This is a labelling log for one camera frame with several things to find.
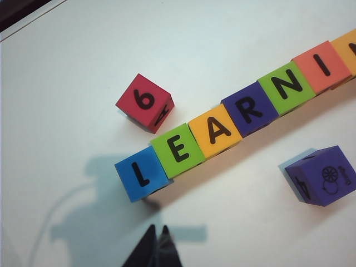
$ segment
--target black letter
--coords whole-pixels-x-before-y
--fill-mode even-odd
[[[174,142],[180,138],[180,135],[175,135],[167,140],[168,146],[172,151],[172,154],[177,162],[181,162],[189,157],[188,153],[184,153],[183,155],[179,155],[178,151],[184,148],[183,144],[179,144],[177,146],[174,145]]]
[[[322,59],[319,57],[318,54],[314,54],[313,55],[315,61],[317,62],[317,64],[319,65],[319,67],[322,69],[322,71],[324,72],[324,74],[326,76],[330,76],[330,71],[328,70],[328,68],[325,66],[324,62],[322,61]]]
[[[296,179],[296,182],[298,183],[298,185],[300,186],[301,190],[305,193],[306,197],[310,199],[309,191],[308,191],[308,188],[307,188],[305,182],[299,181],[299,179],[297,177],[295,177],[295,179]]]
[[[164,106],[161,114],[158,116],[158,119],[155,122],[155,126],[163,119],[163,117],[168,113],[169,110],[166,110],[167,105]]]
[[[354,52],[355,56],[356,56],[356,44],[354,43],[349,43],[349,47],[352,50],[352,52]]]
[[[249,104],[249,106],[247,108],[244,108],[244,103]],[[249,114],[254,115],[256,117],[263,116],[262,112],[254,110],[255,101],[249,96],[244,97],[244,98],[240,99],[239,101],[236,101],[235,105],[239,109],[239,111],[241,112],[241,115],[244,117],[244,119],[247,123],[251,123],[251,121],[252,121]]]
[[[285,73],[287,73],[288,77],[290,78],[291,82],[287,82],[287,81],[284,81],[280,78],[277,78],[277,77],[272,77],[271,78],[271,81],[273,82],[274,86],[277,88],[280,96],[283,98],[283,99],[287,99],[288,96],[287,94],[285,93],[285,91],[283,90],[282,88],[282,85],[286,86],[286,87],[289,87],[293,90],[296,90],[298,92],[301,92],[303,90],[303,88],[301,87],[300,83],[298,82],[298,80],[296,79],[296,77],[294,76],[294,74],[292,73],[291,70],[286,70]]]
[[[132,168],[133,168],[133,170],[134,170],[134,172],[135,172],[136,178],[138,179],[140,185],[141,185],[142,187],[148,185],[148,184],[150,183],[150,180],[144,179],[144,177],[142,176],[142,173],[141,173],[141,171],[140,171],[139,166],[137,165],[137,163],[136,163],[136,162],[133,162],[133,163],[131,164],[131,166],[132,166]]]
[[[214,132],[214,125],[215,124],[219,130]],[[224,127],[219,121],[217,121],[216,118],[214,117],[209,117],[207,118],[207,128],[209,129],[209,137],[210,137],[210,143],[213,145],[215,144],[215,138],[217,138],[219,135],[222,135],[223,133],[226,134],[227,136],[231,135],[231,132]]]

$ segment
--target green block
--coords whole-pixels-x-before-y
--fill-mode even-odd
[[[205,161],[186,123],[151,140],[151,144],[168,178]]]
[[[284,115],[315,97],[313,89],[293,61],[257,81],[279,115]]]

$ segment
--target black object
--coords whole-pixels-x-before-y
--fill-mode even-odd
[[[165,225],[157,239],[151,225],[122,267],[182,267],[178,251]]]
[[[50,0],[2,0],[0,1],[0,32],[25,18]]]

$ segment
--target letter block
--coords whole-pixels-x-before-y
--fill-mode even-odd
[[[356,173],[339,146],[318,150],[285,170],[309,204],[327,206],[356,189]]]
[[[205,161],[186,123],[151,140],[151,144],[168,178]]]
[[[243,139],[223,104],[191,120],[188,126],[207,159]]]
[[[292,59],[316,94],[335,88],[346,81],[351,72],[329,41]]]
[[[356,29],[333,40],[332,46],[356,77]]]
[[[116,171],[131,202],[152,194],[173,180],[169,180],[152,146],[115,164]]]
[[[258,79],[280,116],[315,97],[313,89],[291,61]]]
[[[137,74],[116,106],[144,128],[156,133],[174,103],[167,91]]]
[[[258,82],[221,100],[242,137],[261,129],[279,117]]]

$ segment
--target blue block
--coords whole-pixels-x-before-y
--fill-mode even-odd
[[[339,146],[318,150],[285,170],[309,204],[327,206],[356,189],[356,173]]]
[[[152,146],[115,164],[131,202],[173,182],[168,180]]]
[[[258,82],[221,100],[242,137],[270,124],[278,113]]]

